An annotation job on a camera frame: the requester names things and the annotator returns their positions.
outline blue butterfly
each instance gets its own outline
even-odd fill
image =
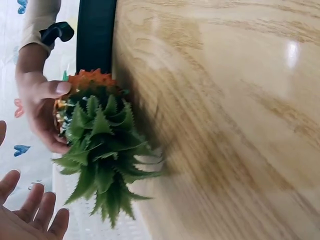
[[[31,147],[25,146],[25,145],[15,145],[13,148],[14,148],[14,150],[16,150],[14,153],[14,156],[18,157],[22,154],[25,154],[29,150],[29,148],[31,148]]]
[[[26,12],[28,0],[16,0],[21,6],[18,9],[18,14],[24,14]]]

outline sleeve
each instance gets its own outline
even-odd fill
[[[20,49],[28,44],[37,43],[47,50],[48,56],[50,55],[54,45],[43,44],[40,31],[56,22],[60,7],[61,0],[28,0]]]

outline pink butterfly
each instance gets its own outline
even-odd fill
[[[21,99],[19,99],[19,98],[15,99],[14,105],[16,105],[18,107],[18,109],[14,112],[14,117],[17,119],[17,118],[20,118],[25,113],[25,111],[22,107]]]

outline child's hand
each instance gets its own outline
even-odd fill
[[[22,208],[10,211],[3,206],[8,196],[16,188],[20,173],[10,171],[0,181],[0,238],[6,240],[62,240],[68,228],[69,211],[60,209],[51,226],[56,196],[52,192],[44,194],[40,183],[33,188]]]
[[[70,91],[70,84],[48,81],[41,72],[19,75],[18,90],[31,130],[54,153],[65,154],[69,148],[58,137],[54,124],[54,101]]]

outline light wood grain surface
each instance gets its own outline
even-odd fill
[[[117,78],[165,148],[154,240],[320,239],[320,1],[118,0]]]

